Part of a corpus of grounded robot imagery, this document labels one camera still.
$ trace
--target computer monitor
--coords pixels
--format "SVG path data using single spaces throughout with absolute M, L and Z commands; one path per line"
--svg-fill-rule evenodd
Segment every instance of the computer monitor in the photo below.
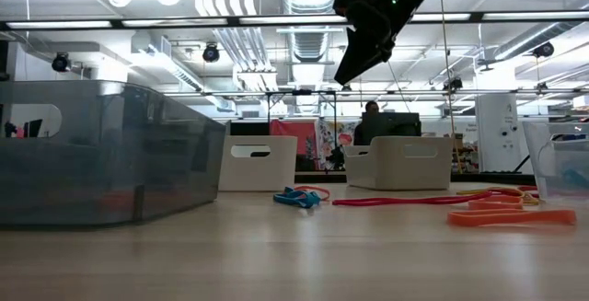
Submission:
M 369 145 L 376 136 L 422 136 L 422 122 L 419 113 L 365 112 L 362 114 L 362 131 L 363 145 Z

